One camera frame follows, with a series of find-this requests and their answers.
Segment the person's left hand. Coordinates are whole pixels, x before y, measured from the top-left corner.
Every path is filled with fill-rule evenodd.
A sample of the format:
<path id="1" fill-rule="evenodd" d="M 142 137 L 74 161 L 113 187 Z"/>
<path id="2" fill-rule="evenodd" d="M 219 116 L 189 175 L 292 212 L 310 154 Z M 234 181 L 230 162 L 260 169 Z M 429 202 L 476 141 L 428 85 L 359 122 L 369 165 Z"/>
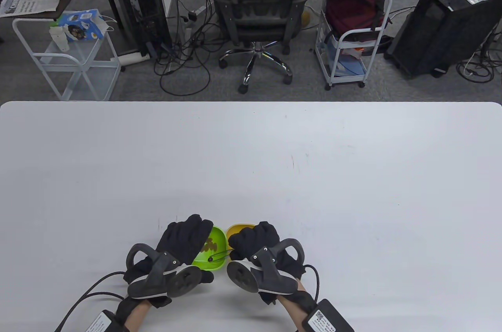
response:
<path id="1" fill-rule="evenodd" d="M 156 308 L 164 307 L 199 284 L 212 283 L 212 272 L 193 264 L 212 228 L 212 221 L 193 214 L 186 221 L 169 224 L 156 249 L 145 243 L 132 246 L 124 274 L 127 296 L 120 302 L 117 314 L 126 318 L 145 300 Z"/>

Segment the person's right hand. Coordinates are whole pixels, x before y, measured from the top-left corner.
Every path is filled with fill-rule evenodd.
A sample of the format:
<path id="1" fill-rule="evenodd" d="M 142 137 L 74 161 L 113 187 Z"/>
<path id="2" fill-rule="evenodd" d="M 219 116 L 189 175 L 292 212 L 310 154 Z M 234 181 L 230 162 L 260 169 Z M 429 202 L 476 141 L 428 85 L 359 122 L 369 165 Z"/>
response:
<path id="1" fill-rule="evenodd" d="M 231 235 L 228 244 L 227 274 L 241 289 L 258 293 L 266 304 L 299 291 L 305 254 L 297 239 L 280 240 L 276 228 L 262 221 Z"/>

